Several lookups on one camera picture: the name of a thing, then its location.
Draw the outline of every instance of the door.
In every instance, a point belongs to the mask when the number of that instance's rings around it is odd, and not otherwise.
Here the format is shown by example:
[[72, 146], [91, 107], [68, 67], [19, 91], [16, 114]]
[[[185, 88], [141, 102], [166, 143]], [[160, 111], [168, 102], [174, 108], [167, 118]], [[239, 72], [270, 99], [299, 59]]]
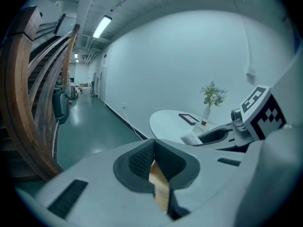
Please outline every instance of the door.
[[103, 103], [105, 103], [106, 76], [107, 76], [106, 65], [102, 65], [101, 74], [100, 74], [99, 98]]

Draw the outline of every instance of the white flower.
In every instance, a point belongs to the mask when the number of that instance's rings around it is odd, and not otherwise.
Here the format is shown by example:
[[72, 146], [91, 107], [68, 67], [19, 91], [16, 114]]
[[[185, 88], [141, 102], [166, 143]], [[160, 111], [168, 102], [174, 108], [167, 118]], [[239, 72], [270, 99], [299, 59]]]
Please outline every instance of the white flower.
[[216, 94], [213, 94], [211, 97], [210, 97], [210, 100], [212, 101], [216, 101], [217, 99], [217, 95]]

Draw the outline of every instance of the picture frame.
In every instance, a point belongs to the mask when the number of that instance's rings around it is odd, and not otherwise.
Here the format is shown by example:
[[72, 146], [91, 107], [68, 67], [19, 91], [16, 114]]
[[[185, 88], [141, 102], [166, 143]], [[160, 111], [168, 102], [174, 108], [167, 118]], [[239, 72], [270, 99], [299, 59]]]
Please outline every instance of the picture frame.
[[193, 116], [187, 113], [179, 113], [179, 116], [184, 119], [188, 124], [195, 125], [197, 122], [199, 122], [198, 119], [195, 119]]

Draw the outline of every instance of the tabletop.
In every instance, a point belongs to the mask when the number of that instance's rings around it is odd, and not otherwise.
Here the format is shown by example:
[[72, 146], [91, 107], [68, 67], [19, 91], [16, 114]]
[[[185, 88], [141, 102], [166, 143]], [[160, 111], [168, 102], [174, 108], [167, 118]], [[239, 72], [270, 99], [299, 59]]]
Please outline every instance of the tabletop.
[[[179, 114], [189, 114], [201, 121], [202, 117], [192, 113], [186, 113], [175, 110], [161, 110], [155, 112], [150, 118], [150, 128], [157, 139], [170, 140], [173, 142], [184, 144], [180, 137], [194, 128], [194, 125], [190, 125]], [[208, 121], [209, 129], [213, 129], [218, 124]]]

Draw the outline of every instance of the staircase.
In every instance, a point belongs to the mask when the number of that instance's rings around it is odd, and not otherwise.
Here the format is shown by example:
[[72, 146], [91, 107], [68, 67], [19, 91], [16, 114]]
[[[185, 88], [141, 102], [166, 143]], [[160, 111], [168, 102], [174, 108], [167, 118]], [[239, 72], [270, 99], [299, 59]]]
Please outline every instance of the staircase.
[[62, 171], [52, 154], [56, 131], [52, 94], [59, 75], [67, 85], [79, 25], [31, 53], [33, 41], [55, 27], [52, 23], [41, 28], [40, 23], [37, 7], [22, 9], [0, 54], [0, 154], [7, 175], [16, 182], [48, 181]]

